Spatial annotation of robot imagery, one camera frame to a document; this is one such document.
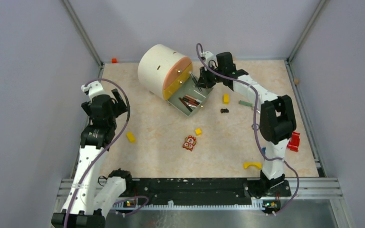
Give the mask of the nude concealer tube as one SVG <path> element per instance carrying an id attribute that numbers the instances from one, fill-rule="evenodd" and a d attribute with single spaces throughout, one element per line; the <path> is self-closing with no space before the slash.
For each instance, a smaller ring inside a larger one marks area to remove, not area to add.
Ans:
<path id="1" fill-rule="evenodd" d="M 190 96 L 190 95 L 185 95 L 185 97 L 187 97 L 188 99 L 191 99 L 194 102 L 199 103 L 199 104 L 202 102 L 201 100 L 199 100 L 199 99 L 197 99 L 197 98 L 195 98 L 193 96 Z"/>

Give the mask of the red lip gloss tube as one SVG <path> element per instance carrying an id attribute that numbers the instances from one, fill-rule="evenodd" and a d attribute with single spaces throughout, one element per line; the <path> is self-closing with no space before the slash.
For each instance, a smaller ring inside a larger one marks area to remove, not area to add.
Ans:
<path id="1" fill-rule="evenodd" d="M 185 98 L 185 99 L 188 99 L 187 97 L 183 97 L 183 98 Z M 189 101 L 191 101 L 191 102 L 193 102 L 193 103 L 196 103 L 196 102 L 194 102 L 193 100 L 191 100 L 191 99 L 188 99 Z M 198 106 L 199 106 L 199 103 L 196 103 Z"/>

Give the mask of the dark red lip gloss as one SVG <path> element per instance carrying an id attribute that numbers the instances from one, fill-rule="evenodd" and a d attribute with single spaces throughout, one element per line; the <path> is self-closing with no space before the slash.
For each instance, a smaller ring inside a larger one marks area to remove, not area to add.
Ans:
<path id="1" fill-rule="evenodd" d="M 181 100 L 184 101 L 184 103 L 187 106 L 191 107 L 191 108 L 196 108 L 197 107 L 196 103 L 193 103 L 193 102 L 189 101 L 188 99 L 182 98 Z"/>

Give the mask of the brown lipstick tube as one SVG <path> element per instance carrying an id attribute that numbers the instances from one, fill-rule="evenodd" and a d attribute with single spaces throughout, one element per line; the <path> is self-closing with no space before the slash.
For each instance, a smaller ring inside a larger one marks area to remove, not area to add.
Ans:
<path id="1" fill-rule="evenodd" d="M 181 101 L 181 103 L 190 111 L 192 112 L 191 107 L 188 105 L 187 102 L 185 102 L 181 97 L 179 97 L 179 100 Z"/>

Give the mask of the cream round drawer organizer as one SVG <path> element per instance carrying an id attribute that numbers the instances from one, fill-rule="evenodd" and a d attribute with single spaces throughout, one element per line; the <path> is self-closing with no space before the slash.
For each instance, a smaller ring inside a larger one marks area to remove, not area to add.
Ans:
<path id="1" fill-rule="evenodd" d="M 193 69 L 192 60 L 165 45 L 157 44 L 151 47 L 138 64 L 138 80 L 147 90 L 165 100 L 168 104 L 192 116 L 204 107 L 211 89 L 202 88 L 199 92 L 190 77 Z M 193 96 L 202 102 L 190 112 L 179 100 L 185 95 Z"/>

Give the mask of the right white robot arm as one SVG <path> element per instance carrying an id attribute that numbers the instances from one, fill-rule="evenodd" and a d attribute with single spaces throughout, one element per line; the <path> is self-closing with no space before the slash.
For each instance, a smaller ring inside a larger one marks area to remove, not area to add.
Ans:
<path id="1" fill-rule="evenodd" d="M 248 190 L 258 199 L 274 195 L 285 182 L 286 148 L 297 128 L 292 98 L 267 90 L 247 71 L 237 69 L 230 52 L 214 55 L 197 43 L 196 54 L 202 63 L 199 87 L 212 88 L 222 83 L 252 103 L 252 128 L 264 162 L 259 180 L 251 182 Z"/>

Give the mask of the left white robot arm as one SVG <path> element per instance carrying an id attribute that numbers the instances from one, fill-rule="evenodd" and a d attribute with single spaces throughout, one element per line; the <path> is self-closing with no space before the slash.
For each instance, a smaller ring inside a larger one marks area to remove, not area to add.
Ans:
<path id="1" fill-rule="evenodd" d="M 60 212 L 55 212 L 51 225 L 55 228 L 103 228 L 106 217 L 120 196 L 133 192 L 133 183 L 120 176 L 110 177 L 109 183 L 96 192 L 99 173 L 110 147 L 120 137 L 116 119 L 126 113 L 130 104 L 124 90 L 111 80 L 115 88 L 108 92 L 104 79 L 93 79 L 81 86 L 89 101 L 81 107 L 88 115 L 88 124 L 80 135 L 77 170 L 67 199 Z"/>

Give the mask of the yellow rectangular block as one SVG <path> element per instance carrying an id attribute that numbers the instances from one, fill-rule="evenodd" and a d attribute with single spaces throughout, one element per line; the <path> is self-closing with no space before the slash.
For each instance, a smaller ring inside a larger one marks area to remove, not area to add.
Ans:
<path id="1" fill-rule="evenodd" d="M 229 94 L 224 94 L 223 95 L 223 103 L 225 105 L 228 105 L 230 103 L 230 96 L 229 96 Z"/>

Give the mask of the yellow wedge block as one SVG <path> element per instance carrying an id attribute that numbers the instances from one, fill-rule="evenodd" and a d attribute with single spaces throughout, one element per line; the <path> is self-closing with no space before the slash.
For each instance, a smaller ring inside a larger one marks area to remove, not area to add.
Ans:
<path id="1" fill-rule="evenodd" d="M 126 136 L 130 143 L 134 143 L 136 141 L 136 138 L 132 132 L 127 132 Z"/>

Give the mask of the blue poker chip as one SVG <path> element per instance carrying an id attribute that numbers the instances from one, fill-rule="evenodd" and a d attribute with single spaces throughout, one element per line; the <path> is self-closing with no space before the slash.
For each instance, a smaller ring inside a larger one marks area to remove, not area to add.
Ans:
<path id="1" fill-rule="evenodd" d="M 252 126 L 253 130 L 258 130 L 259 129 L 259 125 L 257 123 L 253 124 Z"/>

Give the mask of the small yellow cube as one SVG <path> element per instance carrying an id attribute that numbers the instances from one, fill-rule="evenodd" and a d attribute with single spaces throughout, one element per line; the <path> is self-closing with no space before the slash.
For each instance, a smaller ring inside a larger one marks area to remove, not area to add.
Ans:
<path id="1" fill-rule="evenodd" d="M 197 136 L 201 135 L 202 134 L 202 130 L 200 128 L 195 129 L 195 134 Z"/>

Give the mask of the red owl number toy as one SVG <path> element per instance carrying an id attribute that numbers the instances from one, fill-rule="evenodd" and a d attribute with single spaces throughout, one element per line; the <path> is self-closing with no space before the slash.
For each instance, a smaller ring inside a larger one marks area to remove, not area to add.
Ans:
<path id="1" fill-rule="evenodd" d="M 196 137 L 189 135 L 185 138 L 185 141 L 182 145 L 182 147 L 186 150 L 193 151 L 195 145 L 196 145 Z"/>

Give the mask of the yellow arch block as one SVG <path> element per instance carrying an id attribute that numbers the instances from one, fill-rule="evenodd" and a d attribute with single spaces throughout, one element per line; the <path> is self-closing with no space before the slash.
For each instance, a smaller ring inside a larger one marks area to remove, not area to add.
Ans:
<path id="1" fill-rule="evenodd" d="M 244 169 L 248 169 L 250 167 L 256 168 L 257 170 L 261 170 L 262 164 L 260 162 L 246 162 L 243 164 Z"/>

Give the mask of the red horseshoe toy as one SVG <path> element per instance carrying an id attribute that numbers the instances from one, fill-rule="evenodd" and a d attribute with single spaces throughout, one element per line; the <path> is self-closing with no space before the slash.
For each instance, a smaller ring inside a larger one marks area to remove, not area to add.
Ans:
<path id="1" fill-rule="evenodd" d="M 288 142 L 287 148 L 291 151 L 298 152 L 300 145 L 300 133 L 292 132 L 291 138 Z"/>

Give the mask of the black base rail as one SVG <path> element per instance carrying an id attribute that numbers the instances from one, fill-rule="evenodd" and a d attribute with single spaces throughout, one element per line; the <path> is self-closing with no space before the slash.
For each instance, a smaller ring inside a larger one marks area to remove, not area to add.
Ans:
<path id="1" fill-rule="evenodd" d="M 287 180 L 267 188 L 258 178 L 140 178 L 127 181 L 121 196 L 146 196 L 149 206 L 233 206 L 291 195 Z"/>

